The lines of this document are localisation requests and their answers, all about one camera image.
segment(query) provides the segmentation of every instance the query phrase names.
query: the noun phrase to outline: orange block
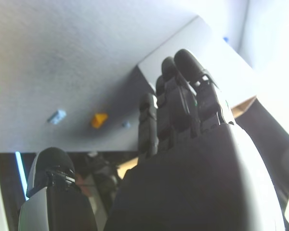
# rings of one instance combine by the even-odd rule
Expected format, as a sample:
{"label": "orange block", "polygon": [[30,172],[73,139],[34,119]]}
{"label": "orange block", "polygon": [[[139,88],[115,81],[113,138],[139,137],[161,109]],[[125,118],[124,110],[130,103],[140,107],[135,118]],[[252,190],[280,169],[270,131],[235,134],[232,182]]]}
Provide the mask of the orange block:
{"label": "orange block", "polygon": [[103,123],[108,119],[108,114],[106,113],[96,113],[91,120],[92,127],[98,129]]}

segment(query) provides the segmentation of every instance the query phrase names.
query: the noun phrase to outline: small blue object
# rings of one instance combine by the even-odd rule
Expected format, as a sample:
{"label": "small blue object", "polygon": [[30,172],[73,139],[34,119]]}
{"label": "small blue object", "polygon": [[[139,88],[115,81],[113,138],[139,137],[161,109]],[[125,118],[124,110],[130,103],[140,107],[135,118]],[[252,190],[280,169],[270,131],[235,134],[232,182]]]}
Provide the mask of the small blue object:
{"label": "small blue object", "polygon": [[224,41],[225,41],[226,43],[229,42],[229,38],[228,38],[228,37],[223,37],[223,39],[224,39]]}
{"label": "small blue object", "polygon": [[66,117],[66,112],[64,110],[58,110],[47,121],[48,123],[51,123],[51,124],[58,124],[65,117]]}
{"label": "small blue object", "polygon": [[131,124],[130,124],[130,122],[127,120],[127,121],[124,121],[124,122],[122,123],[122,126],[123,126],[124,128],[130,128],[130,127],[131,127]]}

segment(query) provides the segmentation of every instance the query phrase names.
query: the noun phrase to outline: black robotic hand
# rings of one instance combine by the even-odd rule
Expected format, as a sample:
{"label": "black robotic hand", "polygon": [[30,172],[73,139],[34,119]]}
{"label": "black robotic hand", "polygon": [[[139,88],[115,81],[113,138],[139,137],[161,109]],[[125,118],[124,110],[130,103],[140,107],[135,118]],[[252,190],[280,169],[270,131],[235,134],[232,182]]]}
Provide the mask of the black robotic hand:
{"label": "black robotic hand", "polygon": [[253,142],[209,72],[180,50],[140,103],[139,151],[105,231],[284,230]]}

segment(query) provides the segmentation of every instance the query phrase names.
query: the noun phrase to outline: robotic hand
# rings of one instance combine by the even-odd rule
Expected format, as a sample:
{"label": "robotic hand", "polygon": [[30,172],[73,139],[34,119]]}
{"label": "robotic hand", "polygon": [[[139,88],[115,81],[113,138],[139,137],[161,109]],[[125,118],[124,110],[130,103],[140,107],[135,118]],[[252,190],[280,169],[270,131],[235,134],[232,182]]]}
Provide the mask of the robotic hand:
{"label": "robotic hand", "polygon": [[[164,60],[156,95],[158,109],[153,95],[141,100],[138,165],[127,171],[104,230],[284,230],[255,145],[191,53]],[[19,230],[96,230],[72,163],[47,152],[31,168]]]}

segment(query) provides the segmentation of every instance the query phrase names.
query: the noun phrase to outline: back of robotic hand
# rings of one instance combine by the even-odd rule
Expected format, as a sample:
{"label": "back of robotic hand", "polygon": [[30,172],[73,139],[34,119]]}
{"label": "back of robotic hand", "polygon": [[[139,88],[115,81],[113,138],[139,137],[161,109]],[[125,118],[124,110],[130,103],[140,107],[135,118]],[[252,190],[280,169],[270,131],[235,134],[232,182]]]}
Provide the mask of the back of robotic hand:
{"label": "back of robotic hand", "polygon": [[139,162],[105,231],[284,230],[261,156],[191,53],[164,60],[156,95],[158,109],[140,103]]}

